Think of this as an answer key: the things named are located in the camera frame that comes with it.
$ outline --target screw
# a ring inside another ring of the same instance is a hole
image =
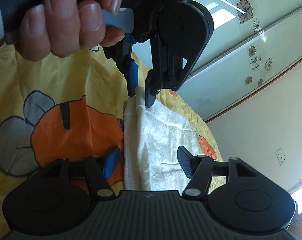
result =
[[[201,194],[201,191],[199,191],[197,188],[188,188],[185,193],[190,197],[197,197]]]
[[[107,188],[99,189],[96,193],[100,197],[110,197],[113,194],[112,190]]]

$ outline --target wall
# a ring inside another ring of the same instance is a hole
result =
[[[294,186],[302,180],[302,62],[208,126],[225,161],[238,156],[284,189]]]

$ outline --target yellow bedsheet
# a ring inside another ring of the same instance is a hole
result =
[[[139,85],[144,86],[149,68],[135,54],[132,57],[139,65]],[[162,90],[157,98],[189,119],[200,153],[215,154],[222,161],[208,126],[179,95]],[[33,63],[13,46],[0,48],[0,238],[9,231],[3,199],[39,166],[58,157],[76,161],[102,155],[114,145],[123,149],[127,99],[126,80],[102,49],[79,51],[65,59],[50,54]],[[63,118],[65,105],[69,124]],[[116,192],[124,188],[123,160],[108,181]],[[223,183],[214,178],[211,189]]]

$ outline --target brown trim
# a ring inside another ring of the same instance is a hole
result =
[[[281,73],[280,75],[278,75],[275,79],[273,79],[272,81],[270,81],[268,84],[266,84],[265,86],[261,87],[260,89],[258,89],[257,91],[255,91],[254,93],[252,93],[251,95],[247,96],[246,98],[243,98],[241,101],[237,102],[236,104],[234,104],[233,106],[229,107],[228,109],[225,109],[223,112],[217,114],[216,116],[206,120],[206,123],[209,123],[211,121],[213,121],[214,119],[218,118],[219,116],[225,114],[226,112],[229,112],[230,110],[232,110],[233,108],[235,108],[236,106],[238,106],[239,104],[242,104],[243,102],[245,102],[246,100],[248,100],[249,98],[253,97],[254,95],[256,95],[257,93],[259,93],[261,90],[263,90],[264,88],[266,88],[267,86],[271,85],[274,81],[278,80],[280,77],[282,77],[284,74],[288,73],[291,69],[293,69],[297,64],[299,64],[302,61],[302,59],[300,59],[298,62],[296,62],[294,65],[292,65],[291,67],[289,67],[286,71],[284,71],[283,73]]]

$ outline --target wall socket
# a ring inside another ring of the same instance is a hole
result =
[[[282,150],[282,148],[278,149],[276,152],[275,152],[276,156],[278,157],[278,160],[280,160],[283,156],[284,156],[284,152]]]
[[[281,167],[287,163],[285,156],[283,156],[282,158],[279,159],[279,163],[280,163]]]

